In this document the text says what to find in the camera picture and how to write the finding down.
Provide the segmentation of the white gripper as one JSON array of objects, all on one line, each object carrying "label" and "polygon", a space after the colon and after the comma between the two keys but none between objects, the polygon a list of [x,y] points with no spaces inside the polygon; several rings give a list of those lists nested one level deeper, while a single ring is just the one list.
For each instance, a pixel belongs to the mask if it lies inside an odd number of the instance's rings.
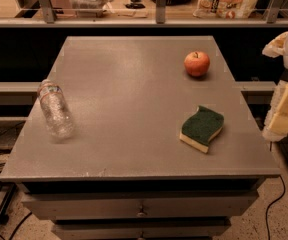
[{"label": "white gripper", "polygon": [[[283,56],[284,67],[288,69],[288,32],[283,32],[266,44],[262,54],[271,58]],[[275,87],[262,135],[272,142],[280,141],[288,135],[288,82],[286,81],[280,80]]]}]

